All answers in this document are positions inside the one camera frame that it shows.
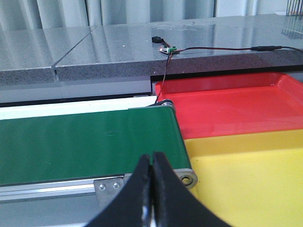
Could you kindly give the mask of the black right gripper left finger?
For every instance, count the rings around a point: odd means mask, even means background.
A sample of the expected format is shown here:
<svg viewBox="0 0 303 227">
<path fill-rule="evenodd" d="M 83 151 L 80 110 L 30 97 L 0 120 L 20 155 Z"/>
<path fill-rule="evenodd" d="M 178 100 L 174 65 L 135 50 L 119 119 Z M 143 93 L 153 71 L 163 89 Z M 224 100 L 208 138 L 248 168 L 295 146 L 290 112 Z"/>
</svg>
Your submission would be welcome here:
<svg viewBox="0 0 303 227">
<path fill-rule="evenodd" d="M 149 227 L 151 224 L 150 157 L 142 155 L 120 193 L 89 227 Z"/>
</svg>

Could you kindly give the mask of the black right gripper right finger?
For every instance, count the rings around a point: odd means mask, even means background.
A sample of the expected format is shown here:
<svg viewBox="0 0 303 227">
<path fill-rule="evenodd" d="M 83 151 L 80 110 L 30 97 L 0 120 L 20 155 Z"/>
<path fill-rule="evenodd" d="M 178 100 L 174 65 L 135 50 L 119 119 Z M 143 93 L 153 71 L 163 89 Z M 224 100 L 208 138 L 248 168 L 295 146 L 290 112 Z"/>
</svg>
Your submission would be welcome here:
<svg viewBox="0 0 303 227">
<path fill-rule="evenodd" d="M 163 152 L 153 154 L 152 178 L 156 226 L 229 226 L 191 194 L 179 180 Z"/>
</svg>

